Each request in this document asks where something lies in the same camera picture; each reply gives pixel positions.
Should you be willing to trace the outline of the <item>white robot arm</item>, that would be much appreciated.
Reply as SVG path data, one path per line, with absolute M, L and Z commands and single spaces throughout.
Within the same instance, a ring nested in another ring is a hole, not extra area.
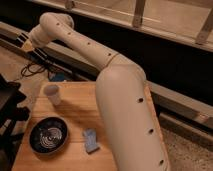
M 22 49 L 29 52 L 54 40 L 65 43 L 99 70 L 96 103 L 118 171 L 171 171 L 157 116 L 145 94 L 143 68 L 75 31 L 72 17 L 64 13 L 43 13 Z

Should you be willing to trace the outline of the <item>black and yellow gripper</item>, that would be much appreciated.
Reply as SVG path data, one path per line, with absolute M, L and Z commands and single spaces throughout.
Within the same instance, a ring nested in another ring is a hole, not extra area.
M 34 48 L 31 41 L 29 40 L 28 36 L 24 33 L 21 33 L 17 38 L 16 41 L 18 42 L 18 46 L 21 50 L 29 54 L 30 56 L 46 60 L 48 55 L 40 48 Z

